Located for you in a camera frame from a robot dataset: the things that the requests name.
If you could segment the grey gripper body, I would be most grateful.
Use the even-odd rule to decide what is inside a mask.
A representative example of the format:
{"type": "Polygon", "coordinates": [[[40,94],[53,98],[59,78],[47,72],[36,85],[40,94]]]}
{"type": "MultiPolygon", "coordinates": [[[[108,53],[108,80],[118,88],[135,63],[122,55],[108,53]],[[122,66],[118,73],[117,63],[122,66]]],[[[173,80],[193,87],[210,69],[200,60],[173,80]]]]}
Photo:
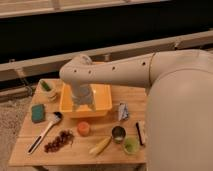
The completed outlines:
{"type": "Polygon", "coordinates": [[[89,105],[93,103],[93,92],[89,84],[71,85],[72,100],[77,105],[89,105]]]}

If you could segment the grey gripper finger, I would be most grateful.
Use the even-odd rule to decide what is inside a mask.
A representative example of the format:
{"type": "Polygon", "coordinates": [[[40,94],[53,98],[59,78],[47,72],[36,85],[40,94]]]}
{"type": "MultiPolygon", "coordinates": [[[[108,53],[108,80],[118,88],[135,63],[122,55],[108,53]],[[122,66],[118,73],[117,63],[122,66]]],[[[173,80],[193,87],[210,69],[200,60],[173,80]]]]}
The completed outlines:
{"type": "Polygon", "coordinates": [[[88,104],[88,107],[89,107],[92,111],[96,111],[96,107],[95,107],[95,104],[94,104],[94,103],[88,104]]]}
{"type": "Polygon", "coordinates": [[[73,105],[73,110],[74,110],[74,111],[78,110],[78,108],[79,108],[79,105],[78,105],[78,104],[74,104],[74,105],[73,105]]]}

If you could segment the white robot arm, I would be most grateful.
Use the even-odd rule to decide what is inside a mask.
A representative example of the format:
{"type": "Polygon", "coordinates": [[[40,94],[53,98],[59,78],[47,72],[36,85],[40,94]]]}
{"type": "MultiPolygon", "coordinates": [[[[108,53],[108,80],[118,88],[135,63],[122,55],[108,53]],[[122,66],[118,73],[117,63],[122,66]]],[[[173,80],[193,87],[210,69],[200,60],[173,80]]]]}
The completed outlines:
{"type": "Polygon", "coordinates": [[[80,54],[60,69],[60,78],[77,104],[89,102],[91,84],[148,89],[148,171],[213,171],[212,53],[163,51],[102,64],[80,54]]]}

